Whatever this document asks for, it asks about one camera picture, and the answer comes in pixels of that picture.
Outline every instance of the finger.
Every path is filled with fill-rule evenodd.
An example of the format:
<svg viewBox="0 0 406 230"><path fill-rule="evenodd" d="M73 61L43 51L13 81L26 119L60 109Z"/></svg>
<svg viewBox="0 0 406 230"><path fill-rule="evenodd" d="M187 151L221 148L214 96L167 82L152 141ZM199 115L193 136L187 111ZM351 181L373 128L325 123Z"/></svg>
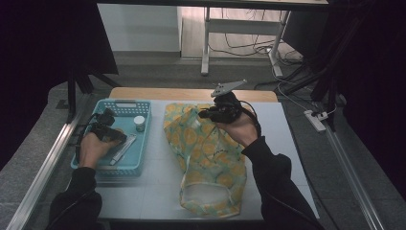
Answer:
<svg viewBox="0 0 406 230"><path fill-rule="evenodd" d="M113 148L113 147L118 146L121 142L122 142L122 141L120 141L120 140L114 140L114 141L108 142L107 144L108 144L108 146L109 146L110 148Z"/></svg>

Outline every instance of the small white cup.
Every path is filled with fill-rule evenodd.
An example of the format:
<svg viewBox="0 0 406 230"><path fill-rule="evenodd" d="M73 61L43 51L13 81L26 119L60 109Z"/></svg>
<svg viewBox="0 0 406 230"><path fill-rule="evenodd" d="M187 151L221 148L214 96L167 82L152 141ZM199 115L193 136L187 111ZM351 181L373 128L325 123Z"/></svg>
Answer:
<svg viewBox="0 0 406 230"><path fill-rule="evenodd" d="M137 116L134 118L134 124L137 131L143 132L146 129L146 118Z"/></svg>

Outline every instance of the fabric bag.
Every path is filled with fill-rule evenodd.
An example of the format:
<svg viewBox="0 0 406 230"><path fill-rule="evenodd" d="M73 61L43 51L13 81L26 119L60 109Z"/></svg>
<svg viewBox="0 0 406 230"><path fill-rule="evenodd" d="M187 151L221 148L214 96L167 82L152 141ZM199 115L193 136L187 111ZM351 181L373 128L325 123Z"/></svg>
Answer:
<svg viewBox="0 0 406 230"><path fill-rule="evenodd" d="M247 179L242 146L198 112L210 105L171 103L164 131L184 172L180 205L198 215L238 215Z"/></svg>

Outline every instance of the dark curtain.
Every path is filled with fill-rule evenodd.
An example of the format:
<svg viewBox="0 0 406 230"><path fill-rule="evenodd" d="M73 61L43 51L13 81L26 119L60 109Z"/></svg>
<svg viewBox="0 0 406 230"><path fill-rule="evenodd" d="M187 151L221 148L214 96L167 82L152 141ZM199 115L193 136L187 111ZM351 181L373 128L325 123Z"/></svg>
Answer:
<svg viewBox="0 0 406 230"><path fill-rule="evenodd" d="M406 7L377 0L343 56L344 114L406 199Z"/></svg>
<svg viewBox="0 0 406 230"><path fill-rule="evenodd" d="M2 1L0 39L1 169L30 133L50 89L67 81L69 68L118 71L93 1Z"/></svg>

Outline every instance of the blue basket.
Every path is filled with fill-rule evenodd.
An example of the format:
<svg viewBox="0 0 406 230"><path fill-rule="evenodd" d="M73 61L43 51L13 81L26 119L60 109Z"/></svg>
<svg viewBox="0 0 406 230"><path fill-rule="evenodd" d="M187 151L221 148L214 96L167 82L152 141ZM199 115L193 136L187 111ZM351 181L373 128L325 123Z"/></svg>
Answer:
<svg viewBox="0 0 406 230"><path fill-rule="evenodd" d="M134 101L134 100L110 100L104 99L98 101L93 113L103 114L106 108L113 110L116 113L115 122L112 128L121 129L125 135L134 133L137 139L132 143L124 156L114 166L110 166L110 161L117 152L116 147L111 149L105 157L103 157L96 168L97 177L113 178L113 177L131 177L141 175L141 169L144 160L144 152L147 146L147 137L151 121L151 104L150 101ZM146 128L143 132L138 132L135 128L134 118L143 116L146 118ZM76 169L78 162L74 155L71 167Z"/></svg>

